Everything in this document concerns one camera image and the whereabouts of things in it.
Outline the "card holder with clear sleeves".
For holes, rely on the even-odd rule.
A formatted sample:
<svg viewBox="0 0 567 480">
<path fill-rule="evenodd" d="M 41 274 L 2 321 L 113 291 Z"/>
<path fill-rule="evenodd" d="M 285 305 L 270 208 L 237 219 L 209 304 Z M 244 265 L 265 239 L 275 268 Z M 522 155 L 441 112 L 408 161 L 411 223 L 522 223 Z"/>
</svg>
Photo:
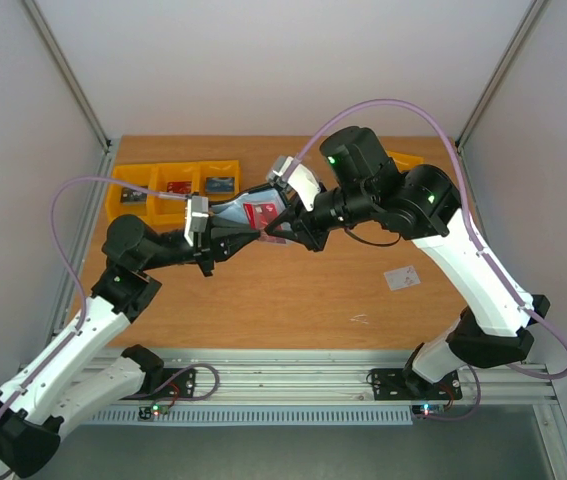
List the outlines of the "card holder with clear sleeves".
<svg viewBox="0 0 567 480">
<path fill-rule="evenodd" d="M 229 200 L 210 203 L 213 214 L 258 229 L 260 241 L 279 245 L 288 245 L 290 241 L 266 234 L 265 228 L 285 207 L 284 196 L 269 184 L 253 187 Z"/>
</svg>

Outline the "white card with red pattern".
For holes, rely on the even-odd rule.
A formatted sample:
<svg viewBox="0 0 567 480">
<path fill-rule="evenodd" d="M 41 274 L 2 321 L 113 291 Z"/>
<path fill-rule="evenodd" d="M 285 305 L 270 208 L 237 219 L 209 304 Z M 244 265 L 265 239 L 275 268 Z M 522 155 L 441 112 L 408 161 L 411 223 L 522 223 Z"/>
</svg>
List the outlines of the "white card with red pattern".
<svg viewBox="0 0 567 480">
<path fill-rule="evenodd" d="M 391 291 L 410 288 L 421 283 L 414 266 L 401 267 L 384 273 L 384 278 Z"/>
</svg>

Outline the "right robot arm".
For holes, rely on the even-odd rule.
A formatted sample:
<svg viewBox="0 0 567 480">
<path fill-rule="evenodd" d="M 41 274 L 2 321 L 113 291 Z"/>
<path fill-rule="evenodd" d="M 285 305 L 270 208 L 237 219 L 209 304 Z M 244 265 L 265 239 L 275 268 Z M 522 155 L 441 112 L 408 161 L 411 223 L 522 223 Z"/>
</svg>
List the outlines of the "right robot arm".
<svg viewBox="0 0 567 480">
<path fill-rule="evenodd" d="M 549 301 L 497 277 L 488 249 L 472 241 L 478 234 L 464 221 L 449 176 L 426 164 L 400 171 L 369 128 L 341 129 L 320 152 L 337 187 L 326 189 L 311 170 L 279 157 L 267 180 L 294 194 L 266 233 L 319 252 L 330 231 L 374 221 L 429 256 L 467 303 L 451 328 L 412 353 L 402 372 L 407 390 L 426 396 L 464 365 L 487 369 L 525 360 L 534 343 L 532 316 L 546 313 Z"/>
</svg>

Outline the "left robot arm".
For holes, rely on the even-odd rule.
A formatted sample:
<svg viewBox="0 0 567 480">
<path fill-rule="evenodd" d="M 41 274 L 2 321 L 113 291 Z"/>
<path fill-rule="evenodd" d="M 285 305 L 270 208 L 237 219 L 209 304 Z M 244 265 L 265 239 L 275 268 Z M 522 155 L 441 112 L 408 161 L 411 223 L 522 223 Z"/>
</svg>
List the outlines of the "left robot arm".
<svg viewBox="0 0 567 480">
<path fill-rule="evenodd" d="M 0 479 L 40 471 L 60 443 L 90 416 L 119 399 L 152 398 L 172 383 L 163 360 L 134 345 L 112 365 L 75 384 L 94 356 L 148 307 L 161 284 L 148 271 L 196 265 L 204 276 L 258 239 L 258 230 L 215 216 L 190 230 L 159 234 L 126 214 L 108 227 L 106 268 L 75 318 L 23 370 L 0 387 Z"/>
</svg>

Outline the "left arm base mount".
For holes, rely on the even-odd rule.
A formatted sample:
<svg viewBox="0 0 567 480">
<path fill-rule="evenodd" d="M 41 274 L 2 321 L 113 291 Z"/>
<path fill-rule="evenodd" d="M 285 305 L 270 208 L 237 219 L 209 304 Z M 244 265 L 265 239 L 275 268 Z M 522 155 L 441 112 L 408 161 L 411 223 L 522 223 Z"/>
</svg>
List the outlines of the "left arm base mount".
<svg viewBox="0 0 567 480">
<path fill-rule="evenodd" d="M 143 373 L 141 387 L 131 398 L 159 399 L 173 396 L 175 392 L 184 399 L 193 397 L 197 376 L 195 368 L 177 375 L 181 367 L 166 367 L 161 357 L 140 344 L 124 349 L 121 356 L 134 361 Z"/>
</svg>

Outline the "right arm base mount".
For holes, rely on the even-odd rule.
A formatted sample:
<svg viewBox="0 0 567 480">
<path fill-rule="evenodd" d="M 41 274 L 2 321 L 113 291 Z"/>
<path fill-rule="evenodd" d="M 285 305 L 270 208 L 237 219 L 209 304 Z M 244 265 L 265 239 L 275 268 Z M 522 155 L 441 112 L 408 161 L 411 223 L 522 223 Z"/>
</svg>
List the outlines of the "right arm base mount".
<svg viewBox="0 0 567 480">
<path fill-rule="evenodd" d="M 418 376 L 412 368 L 416 355 L 424 346 L 421 343 L 410 355 L 406 365 L 401 368 L 373 368 L 366 375 L 366 383 L 372 388 L 376 401 L 432 401 L 432 400 L 461 400 L 463 393 L 458 372 L 445 375 L 438 383 L 430 383 Z"/>
</svg>

